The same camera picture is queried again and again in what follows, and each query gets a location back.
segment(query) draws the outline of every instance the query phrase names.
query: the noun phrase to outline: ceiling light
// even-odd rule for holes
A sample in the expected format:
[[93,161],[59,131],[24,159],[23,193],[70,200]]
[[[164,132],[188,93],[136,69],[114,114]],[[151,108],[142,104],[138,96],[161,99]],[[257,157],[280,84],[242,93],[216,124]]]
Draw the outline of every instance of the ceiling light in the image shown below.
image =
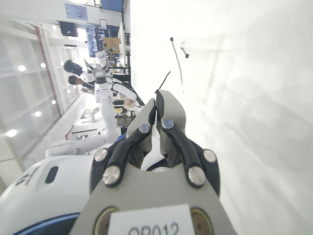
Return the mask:
[[35,117],[40,117],[41,116],[41,112],[40,111],[36,111],[35,112]]
[[8,137],[13,137],[13,136],[16,135],[16,133],[17,133],[17,131],[16,131],[15,129],[11,129],[11,130],[9,130],[9,131],[6,132],[6,135],[7,135]]
[[23,66],[23,65],[18,66],[18,69],[19,69],[21,72],[25,72],[25,71],[26,71],[26,67]]

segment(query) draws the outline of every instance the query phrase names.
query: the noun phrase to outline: person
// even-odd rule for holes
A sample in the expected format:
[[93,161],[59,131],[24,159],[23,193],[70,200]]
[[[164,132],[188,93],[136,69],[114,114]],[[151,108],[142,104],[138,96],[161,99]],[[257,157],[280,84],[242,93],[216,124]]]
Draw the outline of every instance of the person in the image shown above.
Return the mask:
[[[91,93],[93,95],[95,95],[95,85],[93,85],[92,83],[90,82],[84,82],[82,79],[74,76],[74,75],[71,75],[69,78],[68,78],[68,82],[69,84],[72,84],[72,85],[82,85],[83,88],[82,88],[82,92],[84,93]],[[134,101],[131,100],[129,97],[126,97],[125,95],[121,94],[119,96],[119,98],[117,98],[116,100],[113,101],[113,104],[115,106],[117,105],[121,105],[121,106],[127,106],[127,107],[134,107]]]
[[68,78],[68,82],[69,84],[72,84],[72,85],[82,85],[83,88],[82,88],[82,92],[85,92],[85,93],[91,93],[93,95],[95,95],[95,85],[94,83],[90,83],[90,82],[84,82],[81,78],[78,78],[74,75],[71,75],[69,78]]
[[[80,76],[84,71],[83,68],[74,63],[72,60],[67,60],[64,63],[63,69],[68,72],[68,73],[73,73],[76,74],[78,76]],[[121,82],[130,82],[131,81],[131,77],[129,74],[113,74],[112,78],[120,80]]]

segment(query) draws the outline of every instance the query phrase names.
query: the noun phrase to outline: black cable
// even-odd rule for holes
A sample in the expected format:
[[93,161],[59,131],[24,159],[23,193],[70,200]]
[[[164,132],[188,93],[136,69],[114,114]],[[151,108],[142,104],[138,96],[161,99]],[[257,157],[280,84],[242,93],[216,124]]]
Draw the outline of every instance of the black cable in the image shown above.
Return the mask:
[[163,158],[162,160],[158,161],[157,163],[154,163],[153,165],[151,165],[146,171],[151,171],[151,170],[154,170],[154,169],[159,168],[159,167],[169,168],[168,162],[166,161],[165,158]]
[[161,86],[160,86],[157,90],[159,90],[159,89],[162,87],[162,85],[164,84],[166,78],[168,77],[168,75],[169,75],[170,73],[171,73],[171,71],[169,71],[168,74],[165,76],[164,81],[162,82]]
[[180,79],[181,79],[181,83],[180,83],[180,84],[182,84],[182,74],[181,74],[181,68],[180,68],[180,64],[179,64],[179,60],[178,60],[178,56],[177,56],[177,52],[176,52],[176,49],[175,49],[175,46],[174,46],[174,41],[173,41],[173,38],[171,38],[171,41],[172,41],[173,49],[174,49],[174,52],[175,52],[176,60],[177,60],[178,67],[179,67],[179,71],[180,71]]

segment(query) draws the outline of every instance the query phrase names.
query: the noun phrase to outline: humanoid robot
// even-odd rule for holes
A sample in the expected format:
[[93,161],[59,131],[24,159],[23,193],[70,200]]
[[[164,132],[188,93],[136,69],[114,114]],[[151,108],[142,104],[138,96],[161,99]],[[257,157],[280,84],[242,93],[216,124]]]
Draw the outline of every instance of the humanoid robot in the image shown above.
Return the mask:
[[[235,235],[219,201],[216,155],[186,137],[185,112],[168,91],[156,92],[125,139],[83,155],[117,138],[112,92],[101,71],[92,73],[103,132],[49,147],[46,159],[14,181],[0,197],[0,234]],[[154,124],[163,158],[142,171]]]

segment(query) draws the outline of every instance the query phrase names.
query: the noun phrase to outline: white pillar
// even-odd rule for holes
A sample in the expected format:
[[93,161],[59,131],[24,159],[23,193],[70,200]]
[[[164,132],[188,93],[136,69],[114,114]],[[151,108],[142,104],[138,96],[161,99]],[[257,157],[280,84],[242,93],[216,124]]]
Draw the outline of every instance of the white pillar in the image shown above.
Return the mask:
[[[76,24],[98,24],[105,19],[108,25],[119,26],[122,22],[120,12],[100,9],[93,6],[75,4],[63,0],[2,0],[0,18],[17,19],[40,23],[57,24],[58,21]],[[65,3],[86,7],[88,20],[68,19]]]
[[65,45],[71,45],[76,47],[86,47],[88,48],[88,45],[85,42],[77,41],[77,40],[66,40],[66,39],[60,39],[60,38],[50,38],[49,39],[50,46],[65,46]]

